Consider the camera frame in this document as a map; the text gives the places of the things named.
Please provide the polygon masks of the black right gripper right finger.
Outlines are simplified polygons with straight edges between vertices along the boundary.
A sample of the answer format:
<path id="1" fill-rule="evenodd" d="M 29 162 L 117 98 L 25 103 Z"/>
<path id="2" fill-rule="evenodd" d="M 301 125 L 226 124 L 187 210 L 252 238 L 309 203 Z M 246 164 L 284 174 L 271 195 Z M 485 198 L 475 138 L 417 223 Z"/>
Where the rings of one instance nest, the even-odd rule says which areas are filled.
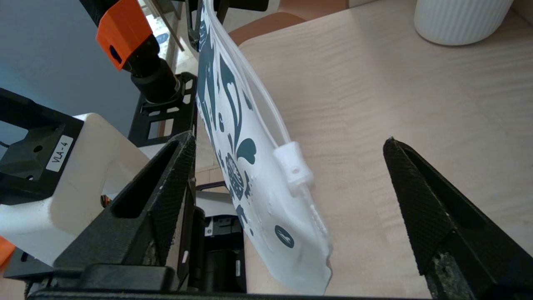
<path id="1" fill-rule="evenodd" d="M 533 256 L 411 146 L 389 138 L 383 155 L 433 300 L 533 300 Z"/>

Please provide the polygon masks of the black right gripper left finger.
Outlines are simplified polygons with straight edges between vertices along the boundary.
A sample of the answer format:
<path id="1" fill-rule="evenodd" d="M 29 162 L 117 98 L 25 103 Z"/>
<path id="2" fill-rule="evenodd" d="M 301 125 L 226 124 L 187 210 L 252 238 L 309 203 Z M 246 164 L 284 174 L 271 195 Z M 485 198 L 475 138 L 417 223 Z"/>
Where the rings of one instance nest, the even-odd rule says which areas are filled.
<path id="1" fill-rule="evenodd" d="M 171 290 L 165 263 L 195 151 L 192 131 L 171 138 L 55 260 L 57 288 Z"/>

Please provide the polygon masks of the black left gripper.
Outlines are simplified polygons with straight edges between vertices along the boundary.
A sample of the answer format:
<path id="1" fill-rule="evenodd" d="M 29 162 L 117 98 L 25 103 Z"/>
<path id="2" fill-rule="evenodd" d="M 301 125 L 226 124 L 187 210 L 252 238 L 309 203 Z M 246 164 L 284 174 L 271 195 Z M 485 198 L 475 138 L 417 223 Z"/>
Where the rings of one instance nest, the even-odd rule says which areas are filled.
<path id="1" fill-rule="evenodd" d="M 224 23 L 228 9 L 237 8 L 247 11 L 265 12 L 269 0 L 214 0 L 214 11 L 220 23 Z M 185 0 L 185 16 L 188 26 L 188 39 L 192 49 L 199 51 L 199 29 L 203 0 Z"/>

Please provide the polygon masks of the white horse-print zipper pouch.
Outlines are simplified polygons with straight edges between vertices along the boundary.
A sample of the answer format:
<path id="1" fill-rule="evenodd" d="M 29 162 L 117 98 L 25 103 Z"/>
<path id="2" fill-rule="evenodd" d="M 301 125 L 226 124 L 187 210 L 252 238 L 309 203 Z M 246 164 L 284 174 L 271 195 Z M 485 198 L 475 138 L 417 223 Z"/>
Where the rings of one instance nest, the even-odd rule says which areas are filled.
<path id="1" fill-rule="evenodd" d="M 314 175 L 214 0 L 201 0 L 199 18 L 195 102 L 237 216 L 276 281 L 324 295 L 332 245 L 311 195 Z"/>

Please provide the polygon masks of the brown shell chair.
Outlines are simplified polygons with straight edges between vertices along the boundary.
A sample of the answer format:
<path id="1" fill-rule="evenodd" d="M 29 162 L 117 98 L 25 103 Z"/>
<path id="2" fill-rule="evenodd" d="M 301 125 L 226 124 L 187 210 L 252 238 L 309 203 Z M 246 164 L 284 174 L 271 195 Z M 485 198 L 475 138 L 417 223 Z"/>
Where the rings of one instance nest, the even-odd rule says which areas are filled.
<path id="1" fill-rule="evenodd" d="M 246 40 L 346 10 L 349 0 L 280 0 L 278 11 L 229 32 L 237 46 Z"/>

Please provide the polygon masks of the white ribbed ceramic mug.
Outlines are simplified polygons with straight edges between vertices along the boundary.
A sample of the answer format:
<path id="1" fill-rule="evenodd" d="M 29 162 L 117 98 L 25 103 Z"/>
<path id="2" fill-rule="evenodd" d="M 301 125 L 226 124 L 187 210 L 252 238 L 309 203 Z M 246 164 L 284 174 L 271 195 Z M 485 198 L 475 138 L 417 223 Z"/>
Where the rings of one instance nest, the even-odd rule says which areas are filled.
<path id="1" fill-rule="evenodd" d="M 444 46 L 474 44 L 502 24 L 514 0 L 417 0 L 416 32 Z"/>

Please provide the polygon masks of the black labelled robot bracket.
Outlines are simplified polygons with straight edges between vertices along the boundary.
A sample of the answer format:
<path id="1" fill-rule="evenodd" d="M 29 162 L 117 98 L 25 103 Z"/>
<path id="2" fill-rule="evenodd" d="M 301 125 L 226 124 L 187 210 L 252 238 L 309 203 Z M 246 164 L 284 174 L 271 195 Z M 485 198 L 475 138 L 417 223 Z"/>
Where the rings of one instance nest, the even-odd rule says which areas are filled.
<path id="1" fill-rule="evenodd" d="M 50 198 L 64 172 L 84 121 L 0 88 L 0 121 L 27 130 L 0 159 L 0 204 Z"/>

